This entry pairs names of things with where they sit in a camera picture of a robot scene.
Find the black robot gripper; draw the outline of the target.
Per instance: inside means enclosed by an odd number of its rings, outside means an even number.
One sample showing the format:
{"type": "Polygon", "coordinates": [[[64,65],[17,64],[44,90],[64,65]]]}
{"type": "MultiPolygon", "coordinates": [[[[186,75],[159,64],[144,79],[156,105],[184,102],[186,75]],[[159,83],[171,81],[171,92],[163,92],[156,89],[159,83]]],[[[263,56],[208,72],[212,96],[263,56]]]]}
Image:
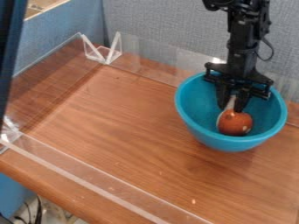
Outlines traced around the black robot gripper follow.
{"type": "Polygon", "coordinates": [[[248,105],[251,95],[264,100],[270,98],[270,88],[274,81],[267,78],[256,69],[246,75],[228,64],[207,62],[204,64],[204,80],[216,86],[218,105],[220,109],[227,107],[231,91],[238,90],[234,110],[240,113],[248,105]]]}

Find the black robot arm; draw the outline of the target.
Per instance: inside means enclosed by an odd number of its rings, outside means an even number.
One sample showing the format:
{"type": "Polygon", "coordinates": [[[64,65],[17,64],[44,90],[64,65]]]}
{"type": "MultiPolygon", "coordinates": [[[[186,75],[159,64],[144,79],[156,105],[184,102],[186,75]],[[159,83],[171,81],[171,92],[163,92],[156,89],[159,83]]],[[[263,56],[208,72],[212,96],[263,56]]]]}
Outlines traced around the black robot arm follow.
{"type": "Polygon", "coordinates": [[[224,64],[208,62],[204,80],[215,85],[216,99],[220,109],[236,95],[234,110],[242,112],[252,96],[264,100],[270,98],[274,81],[256,69],[259,44],[270,33],[270,0],[202,0],[208,11],[228,13],[228,57],[224,64]]]}

